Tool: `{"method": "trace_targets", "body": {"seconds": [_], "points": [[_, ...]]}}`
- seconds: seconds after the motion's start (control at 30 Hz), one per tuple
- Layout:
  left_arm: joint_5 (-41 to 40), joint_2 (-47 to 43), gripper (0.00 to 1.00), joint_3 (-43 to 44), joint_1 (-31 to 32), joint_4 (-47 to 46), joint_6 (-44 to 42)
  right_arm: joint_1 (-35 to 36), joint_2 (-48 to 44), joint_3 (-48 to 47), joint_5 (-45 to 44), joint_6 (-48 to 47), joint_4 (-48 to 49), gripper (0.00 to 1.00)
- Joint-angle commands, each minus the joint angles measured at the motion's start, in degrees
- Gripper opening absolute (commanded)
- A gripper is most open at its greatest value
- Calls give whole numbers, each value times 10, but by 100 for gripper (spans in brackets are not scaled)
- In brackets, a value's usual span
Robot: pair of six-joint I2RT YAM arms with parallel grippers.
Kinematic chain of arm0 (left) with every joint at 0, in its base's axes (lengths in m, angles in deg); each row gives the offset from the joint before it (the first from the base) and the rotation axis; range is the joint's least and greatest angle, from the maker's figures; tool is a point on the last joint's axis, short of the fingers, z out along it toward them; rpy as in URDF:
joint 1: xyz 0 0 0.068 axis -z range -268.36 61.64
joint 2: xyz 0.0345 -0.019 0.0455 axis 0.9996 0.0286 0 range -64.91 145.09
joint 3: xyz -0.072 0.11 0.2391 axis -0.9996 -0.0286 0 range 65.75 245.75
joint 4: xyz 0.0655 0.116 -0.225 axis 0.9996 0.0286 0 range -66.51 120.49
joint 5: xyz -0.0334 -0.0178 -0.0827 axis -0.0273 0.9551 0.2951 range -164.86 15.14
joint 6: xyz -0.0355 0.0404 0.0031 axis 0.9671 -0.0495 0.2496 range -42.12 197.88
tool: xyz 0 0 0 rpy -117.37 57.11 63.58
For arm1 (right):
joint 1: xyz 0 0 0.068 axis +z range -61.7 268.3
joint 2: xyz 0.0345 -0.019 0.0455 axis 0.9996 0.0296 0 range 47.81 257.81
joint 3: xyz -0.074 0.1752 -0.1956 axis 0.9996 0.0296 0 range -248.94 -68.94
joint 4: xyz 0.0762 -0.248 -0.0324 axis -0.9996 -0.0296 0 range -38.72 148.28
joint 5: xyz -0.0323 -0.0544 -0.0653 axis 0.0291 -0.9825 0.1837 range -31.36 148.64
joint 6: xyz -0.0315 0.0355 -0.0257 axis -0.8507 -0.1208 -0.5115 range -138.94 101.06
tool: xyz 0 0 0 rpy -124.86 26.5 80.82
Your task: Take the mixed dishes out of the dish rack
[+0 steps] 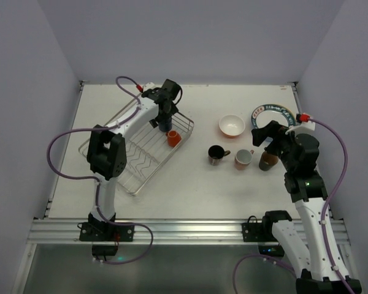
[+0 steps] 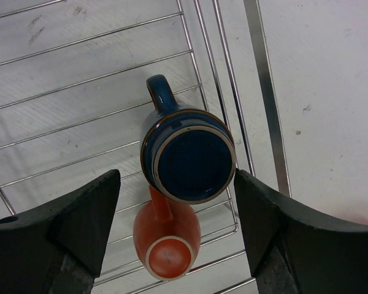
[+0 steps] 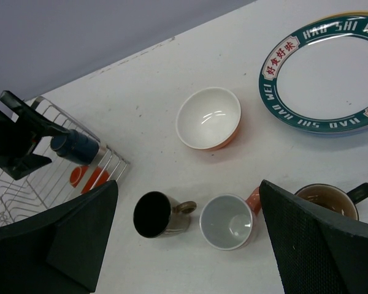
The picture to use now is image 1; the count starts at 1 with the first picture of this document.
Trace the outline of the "brown striped mug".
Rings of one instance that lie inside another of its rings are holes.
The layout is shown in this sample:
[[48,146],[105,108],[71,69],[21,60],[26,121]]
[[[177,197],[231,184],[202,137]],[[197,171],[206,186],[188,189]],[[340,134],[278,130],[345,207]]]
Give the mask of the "brown striped mug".
[[220,145],[213,145],[208,149],[209,164],[213,166],[220,165],[223,159],[230,154],[230,150],[225,150]]

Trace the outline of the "blue mug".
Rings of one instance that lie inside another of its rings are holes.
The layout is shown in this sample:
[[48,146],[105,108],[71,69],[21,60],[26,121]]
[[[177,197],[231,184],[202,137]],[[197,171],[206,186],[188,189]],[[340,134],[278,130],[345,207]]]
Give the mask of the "blue mug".
[[172,130],[172,118],[166,118],[158,123],[158,129],[161,132],[170,132]]

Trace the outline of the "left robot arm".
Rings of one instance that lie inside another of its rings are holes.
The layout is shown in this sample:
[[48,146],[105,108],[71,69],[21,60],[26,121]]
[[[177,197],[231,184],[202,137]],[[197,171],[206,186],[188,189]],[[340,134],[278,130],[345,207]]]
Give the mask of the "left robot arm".
[[136,103],[129,110],[106,127],[96,125],[91,132],[86,159],[98,181],[90,216],[102,223],[115,220],[115,185],[127,164],[127,141],[147,123],[163,133],[171,131],[172,116],[178,113],[175,99],[182,94],[182,87],[176,82],[167,79],[160,87],[138,89],[141,95],[134,97]]

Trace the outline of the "black mug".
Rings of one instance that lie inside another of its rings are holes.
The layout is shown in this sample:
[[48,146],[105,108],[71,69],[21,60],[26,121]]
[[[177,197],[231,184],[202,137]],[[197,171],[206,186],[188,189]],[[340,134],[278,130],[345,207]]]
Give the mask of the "black mug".
[[269,154],[267,151],[264,151],[261,154],[260,160],[259,160],[259,168],[266,172],[269,171],[271,168],[276,166],[278,164],[279,158],[273,154]]

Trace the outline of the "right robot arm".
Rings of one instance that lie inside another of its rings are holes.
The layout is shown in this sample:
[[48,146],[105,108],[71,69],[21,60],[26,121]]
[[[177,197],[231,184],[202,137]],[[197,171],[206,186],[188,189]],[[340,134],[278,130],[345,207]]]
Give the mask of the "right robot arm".
[[251,133],[254,146],[271,139],[264,150],[282,162],[286,170],[285,188],[302,221],[305,241],[296,235],[286,211],[268,211],[262,219],[265,231],[279,242],[291,262],[296,292],[361,293],[361,283],[350,276],[332,230],[330,196],[316,170],[318,140],[276,121]]

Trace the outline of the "dark green plate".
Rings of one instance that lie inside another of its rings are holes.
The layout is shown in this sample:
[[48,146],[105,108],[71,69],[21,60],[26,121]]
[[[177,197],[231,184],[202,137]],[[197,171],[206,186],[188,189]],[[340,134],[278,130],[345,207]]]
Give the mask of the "dark green plate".
[[285,127],[296,125],[294,114],[286,107],[277,104],[260,105],[251,114],[251,125],[254,129],[263,128],[271,121],[276,121]]

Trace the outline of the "pink textured cup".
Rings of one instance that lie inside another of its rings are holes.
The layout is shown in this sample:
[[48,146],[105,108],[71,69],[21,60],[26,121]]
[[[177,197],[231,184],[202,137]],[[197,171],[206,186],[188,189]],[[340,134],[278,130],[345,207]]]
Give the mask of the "pink textured cup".
[[234,166],[237,170],[246,169],[252,162],[253,159],[253,150],[240,149],[236,152],[234,158]]

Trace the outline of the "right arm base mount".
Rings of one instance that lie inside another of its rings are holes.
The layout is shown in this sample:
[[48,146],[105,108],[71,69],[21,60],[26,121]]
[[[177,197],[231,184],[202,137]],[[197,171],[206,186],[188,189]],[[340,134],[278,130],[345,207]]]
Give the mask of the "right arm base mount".
[[271,257],[284,257],[283,250],[277,239],[272,236],[272,225],[278,221],[291,221],[287,211],[266,211],[261,220],[256,216],[250,216],[247,221],[241,223],[242,238],[245,243],[258,243],[260,254]]

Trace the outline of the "orange bowl white inside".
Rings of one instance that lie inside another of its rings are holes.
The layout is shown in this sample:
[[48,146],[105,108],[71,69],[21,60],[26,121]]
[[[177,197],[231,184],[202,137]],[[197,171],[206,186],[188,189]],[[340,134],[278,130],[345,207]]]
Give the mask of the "orange bowl white inside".
[[220,118],[218,127],[225,137],[236,138],[244,132],[246,125],[237,115],[225,115]]

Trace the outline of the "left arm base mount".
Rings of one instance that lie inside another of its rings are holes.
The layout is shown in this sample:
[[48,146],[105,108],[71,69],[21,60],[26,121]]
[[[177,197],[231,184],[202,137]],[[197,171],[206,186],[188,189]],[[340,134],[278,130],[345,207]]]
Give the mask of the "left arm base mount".
[[133,225],[117,226],[99,221],[88,215],[86,222],[77,224],[80,229],[79,240],[83,242],[113,242],[113,245],[92,245],[91,253],[95,258],[102,258],[107,261],[108,257],[113,257],[118,252],[120,242],[132,242],[134,235]]

